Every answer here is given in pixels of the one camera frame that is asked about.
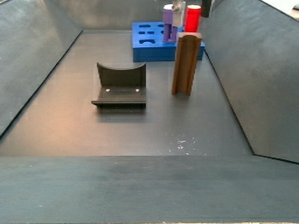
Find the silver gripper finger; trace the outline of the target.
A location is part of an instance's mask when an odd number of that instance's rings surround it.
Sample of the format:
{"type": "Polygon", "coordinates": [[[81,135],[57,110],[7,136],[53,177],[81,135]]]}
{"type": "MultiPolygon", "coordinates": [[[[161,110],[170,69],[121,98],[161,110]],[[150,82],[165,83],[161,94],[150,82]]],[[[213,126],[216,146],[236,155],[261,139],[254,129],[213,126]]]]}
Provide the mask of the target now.
{"type": "Polygon", "coordinates": [[[201,16],[204,18],[208,18],[212,14],[212,6],[213,6],[213,0],[202,0],[202,13],[201,16]]]}
{"type": "Polygon", "coordinates": [[[186,2],[183,0],[173,0],[173,25],[183,26],[186,2]]]}

